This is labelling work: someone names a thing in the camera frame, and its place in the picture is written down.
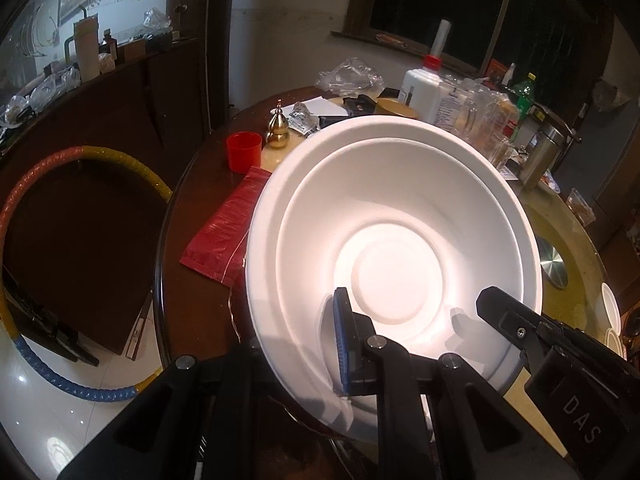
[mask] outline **gold gourd figurine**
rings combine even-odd
[[[281,150],[288,143],[289,121],[282,111],[282,101],[278,99],[278,105],[267,128],[267,145],[274,150]]]

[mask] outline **white plastic bottle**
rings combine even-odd
[[[398,96],[401,103],[413,108],[418,118],[429,124],[435,122],[440,107],[440,56],[450,28],[447,20],[441,20],[431,53],[424,57],[422,68],[407,71]]]

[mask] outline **multicolored hula hoop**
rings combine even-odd
[[[110,150],[109,148],[97,148],[95,146],[76,146],[74,148],[67,148],[60,152],[49,155],[44,160],[41,160],[33,168],[31,168],[15,185],[11,193],[4,202],[4,207],[0,213],[0,268],[2,265],[2,256],[4,253],[4,240],[6,238],[6,231],[9,226],[11,217],[13,216],[15,209],[17,208],[20,200],[28,189],[45,173],[73,162],[74,160],[103,160],[106,162],[114,162],[128,170],[138,174],[144,180],[146,180],[153,188],[159,193],[159,195],[168,202],[171,198],[171,189],[148,167],[136,160],[132,156],[126,153],[117,152],[116,150]],[[49,368],[30,348],[25,339],[20,334],[18,327],[15,325],[14,318],[11,316],[7,306],[6,296],[4,294],[4,284],[2,283],[2,272],[0,272],[0,320],[4,324],[9,337],[14,342],[18,352],[24,357],[24,359],[31,365],[31,367],[37,371],[47,382],[53,384],[55,387],[63,390],[64,392],[71,394],[75,397],[85,400],[93,400],[96,402],[117,402],[119,400],[127,400],[135,397],[141,392],[156,376],[160,374],[162,368],[158,368],[152,375],[146,378],[144,381],[139,382],[134,386],[127,386],[125,388],[118,388],[116,390],[101,390],[99,388],[86,388],[75,384],[64,377],[55,373]]]

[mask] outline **dark window pane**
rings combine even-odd
[[[575,80],[592,20],[576,0],[509,0],[493,57],[516,63],[514,82],[536,75],[536,100],[558,109]]]
[[[441,19],[452,23],[445,52],[480,68],[502,0],[376,0],[370,26],[431,45]]]

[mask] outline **red bottle cap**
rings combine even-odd
[[[424,56],[423,65],[425,68],[430,70],[438,71],[442,66],[442,60],[439,57],[432,56],[431,54],[427,54]]]

